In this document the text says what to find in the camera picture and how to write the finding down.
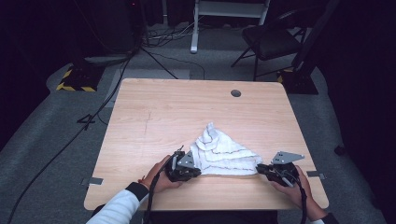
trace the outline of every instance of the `wire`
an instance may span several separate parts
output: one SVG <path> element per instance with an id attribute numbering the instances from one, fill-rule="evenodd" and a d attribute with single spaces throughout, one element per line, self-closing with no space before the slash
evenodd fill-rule
<path id="1" fill-rule="evenodd" d="M 178 77 L 176 77 L 171 71 L 169 71 L 167 68 L 165 68 L 160 62 L 158 62 L 158 60 L 156 58 L 154 58 L 154 56 L 151 55 L 151 53 L 149 53 L 148 51 L 146 51 L 145 49 L 141 48 L 143 51 L 145 51 L 148 56 L 150 56 L 152 59 L 154 59 L 154 61 L 159 64 L 167 73 L 169 73 L 172 77 L 174 77 L 175 79 L 178 79 Z"/>
<path id="2" fill-rule="evenodd" d="M 98 114 L 98 118 L 99 118 L 99 120 L 100 120 L 103 124 L 105 124 L 105 125 L 108 126 L 108 123 L 104 122 L 104 121 L 101 119 L 100 114 Z"/>
<path id="3" fill-rule="evenodd" d="M 58 152 L 56 153 L 55 156 L 52 157 L 52 159 L 50 159 L 49 162 L 47 162 L 47 164 L 35 175 L 35 177 L 29 182 L 29 184 L 26 186 L 26 188 L 23 190 L 22 194 L 20 195 L 20 197 L 18 198 L 18 200 L 15 202 L 14 207 L 12 208 L 11 214 L 9 215 L 8 218 L 8 224 L 11 223 L 12 218 L 14 217 L 14 214 L 17 210 L 18 205 L 21 202 L 22 197 L 24 196 L 24 194 L 27 192 L 27 190 L 33 185 L 33 183 L 38 179 L 38 177 L 50 166 L 50 164 L 52 164 L 53 161 L 55 161 L 56 158 L 58 158 L 59 155 L 61 155 L 66 149 L 67 147 L 70 146 L 70 144 L 72 144 L 72 142 L 82 133 L 82 131 L 84 131 L 84 129 L 91 123 L 91 121 L 93 120 L 93 118 L 95 118 L 99 112 L 106 106 L 106 104 L 110 101 L 111 97 L 115 94 L 118 86 L 120 85 L 120 82 L 122 81 L 122 77 L 123 77 L 123 73 L 125 72 L 125 68 L 128 65 L 129 61 L 131 61 L 131 59 L 133 58 L 134 54 L 137 52 L 137 49 L 134 49 L 134 51 L 131 53 L 129 59 L 126 61 L 126 63 L 124 63 L 121 67 L 123 67 L 122 72 L 120 74 L 120 79 L 118 80 L 116 87 L 114 88 L 113 92 L 111 92 L 111 94 L 107 97 L 107 99 L 105 99 L 105 101 L 101 104 L 101 106 L 99 107 L 99 109 L 88 119 L 87 123 L 72 137 L 72 139 L 67 142 L 66 145 L 64 145 L 64 147 Z"/>
<path id="4" fill-rule="evenodd" d="M 159 53 L 153 53 L 153 52 L 149 52 L 149 53 L 150 53 L 150 54 L 153 54 L 153 55 L 161 56 L 161 57 L 163 57 L 163 58 L 165 58 L 165 59 L 175 60 L 175 61 L 181 62 L 181 63 L 191 63 L 191 64 L 195 64 L 195 65 L 201 67 L 201 69 L 202 69 L 202 71 L 203 71 L 204 80 L 205 80 L 205 69 L 204 69 L 200 64 L 198 64 L 198 63 L 187 62 L 187 61 L 182 61 L 182 60 L 179 60 L 179 59 L 176 59 L 176 58 L 166 57 L 166 56 L 163 56 L 163 55 L 161 55 L 161 54 L 159 54 Z"/>
<path id="5" fill-rule="evenodd" d="M 81 14 L 81 16 L 83 17 L 84 21 L 86 22 L 86 24 L 88 25 L 88 27 L 90 28 L 93 36 L 99 41 L 99 43 L 105 48 L 108 49 L 109 51 L 113 52 L 113 53 L 127 53 L 125 51 L 116 51 L 114 49 L 109 48 L 105 43 L 103 43 L 103 41 L 101 40 L 101 38 L 99 38 L 99 36 L 96 34 L 96 32 L 93 30 L 90 22 L 88 21 L 87 17 L 85 16 L 84 12 L 82 11 L 81 7 L 79 6 L 79 4 L 77 3 L 76 0 L 73 0 L 74 4 L 76 5 L 78 12 Z"/>
<path id="6" fill-rule="evenodd" d="M 188 30 L 189 28 L 190 28 L 190 26 L 184 28 L 181 32 L 177 32 L 174 28 L 170 34 L 166 33 L 167 31 L 169 31 L 169 29 L 167 29 L 161 35 L 154 35 L 154 36 L 150 36 L 148 38 L 148 39 L 158 39 L 156 44 L 143 43 L 143 46 L 147 47 L 147 48 L 163 47 L 173 40 L 179 40 L 179 39 L 184 38 L 186 35 L 192 35 L 192 33 L 187 33 L 187 34 L 183 35 L 184 31 Z"/>

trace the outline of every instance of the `dark background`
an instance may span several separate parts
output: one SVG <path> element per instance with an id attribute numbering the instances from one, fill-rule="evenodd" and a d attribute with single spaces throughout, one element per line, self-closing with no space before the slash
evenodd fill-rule
<path id="1" fill-rule="evenodd" d="M 108 3 L 99 2 L 102 6 Z M 167 1 L 167 11 L 172 14 L 168 19 L 174 25 L 191 19 L 193 1 L 183 2 L 188 3 L 181 5 L 179 0 Z M 290 1 L 277 2 L 287 4 Z M 58 12 L 62 9 L 62 13 L 55 13 L 56 18 L 52 18 L 54 13 L 49 10 L 48 1 L 0 3 L 0 149 L 49 94 L 47 78 L 73 61 L 73 54 L 66 46 L 76 47 L 75 56 L 109 53 L 85 22 L 89 20 L 96 24 L 92 29 L 98 34 L 101 34 L 100 29 L 107 28 L 104 21 L 100 21 L 103 17 L 97 14 L 95 17 L 92 13 L 91 3 L 78 1 L 81 10 L 86 12 L 85 19 L 73 1 L 56 2 L 53 9 Z M 123 4 L 125 1 L 119 2 L 117 7 Z M 146 10 L 148 25 L 162 22 L 162 15 L 158 16 L 162 13 L 161 7 L 147 5 Z M 131 16 L 128 11 L 124 13 L 123 18 Z M 137 18 L 131 19 L 135 20 L 134 25 L 140 24 Z M 381 208 L 388 223 L 395 223 L 392 212 L 396 210 L 393 189 L 396 183 L 395 23 L 391 4 L 387 1 L 340 1 L 305 59 L 325 76 L 346 152 L 369 182 L 374 203 Z M 117 25 L 112 26 L 118 29 L 116 34 L 130 35 L 134 31 L 131 23 L 118 22 Z M 62 34 L 70 37 L 70 42 L 64 43 Z M 107 44 L 120 42 L 102 36 L 103 39 L 106 37 Z M 125 49 L 131 44 L 128 41 L 121 43 L 121 46 L 113 47 Z"/>

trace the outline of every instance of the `white cloth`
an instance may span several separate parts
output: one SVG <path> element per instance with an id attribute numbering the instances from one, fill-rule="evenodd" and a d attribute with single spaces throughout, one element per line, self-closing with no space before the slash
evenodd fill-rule
<path id="1" fill-rule="evenodd" d="M 216 130 L 212 122 L 190 149 L 202 175 L 255 175 L 257 164 L 262 163 L 259 155 Z"/>

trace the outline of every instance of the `person's right hand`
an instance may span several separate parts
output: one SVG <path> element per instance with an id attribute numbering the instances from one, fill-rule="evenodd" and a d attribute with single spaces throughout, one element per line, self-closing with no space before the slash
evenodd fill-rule
<path id="1" fill-rule="evenodd" d="M 312 197 L 311 187 L 309 186 L 308 179 L 306 178 L 299 166 L 296 165 L 296 169 L 299 174 L 301 185 L 305 190 L 306 194 L 306 209 L 308 218 L 311 221 L 316 221 L 318 219 L 326 217 L 327 213 L 322 208 L 320 208 L 320 206 L 315 202 L 314 198 Z M 302 209 L 303 206 L 301 202 L 301 192 L 300 187 L 297 185 L 297 183 L 295 183 L 292 188 L 283 187 L 274 181 L 271 181 L 271 185 L 278 191 L 288 195 L 289 199 L 293 203 L 295 203 L 300 209 Z"/>
<path id="2" fill-rule="evenodd" d="M 171 156 L 168 155 L 165 158 L 163 158 L 162 161 L 157 162 L 151 168 L 151 170 L 148 172 L 148 175 L 146 176 L 146 178 L 144 178 L 141 181 L 141 184 L 143 184 L 146 188 L 149 189 L 149 186 L 151 185 L 152 179 L 158 173 L 158 171 L 161 169 L 161 167 L 163 167 L 163 165 L 168 161 L 168 159 L 170 157 Z M 158 182 L 155 185 L 154 192 L 158 193 L 158 192 L 162 192 L 162 191 L 164 191 L 166 189 L 176 189 L 176 188 L 180 187 L 181 184 L 182 184 L 181 181 L 177 181 L 177 182 L 170 181 L 168 176 L 165 174 L 165 172 L 162 171 L 162 172 L 160 172 L 160 178 L 158 179 Z"/>
<path id="3" fill-rule="evenodd" d="M 303 189 L 305 190 L 305 194 L 306 194 L 306 199 L 312 199 L 312 193 L 311 193 L 311 187 L 309 186 L 309 182 L 308 179 L 306 178 L 306 176 L 304 175 L 303 171 L 301 170 L 301 168 L 296 165 L 296 169 L 297 172 L 299 174 L 300 177 L 300 181 L 301 181 L 301 185 L 303 187 Z M 271 185 L 277 189 L 278 191 L 286 194 L 289 196 L 290 200 L 295 203 L 299 208 L 302 208 L 301 205 L 301 192 L 300 192 L 300 188 L 297 185 L 297 183 L 294 183 L 294 186 L 291 187 L 284 187 L 278 183 L 276 183 L 275 181 L 270 181 Z"/>

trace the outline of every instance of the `chair leg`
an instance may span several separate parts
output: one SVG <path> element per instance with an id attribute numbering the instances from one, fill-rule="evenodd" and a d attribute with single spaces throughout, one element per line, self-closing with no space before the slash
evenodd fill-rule
<path id="1" fill-rule="evenodd" d="M 257 76 L 257 66 L 259 63 L 259 58 L 257 56 L 254 57 L 254 77 L 253 77 L 253 81 L 256 81 L 256 76 Z"/>
<path id="2" fill-rule="evenodd" d="M 245 56 L 245 54 L 248 53 L 248 51 L 250 51 L 250 48 L 245 49 L 245 51 L 239 56 L 239 58 L 235 62 L 233 62 L 233 64 L 231 64 L 231 67 L 234 67 L 236 63 L 239 62 L 239 60 L 241 60 Z"/>

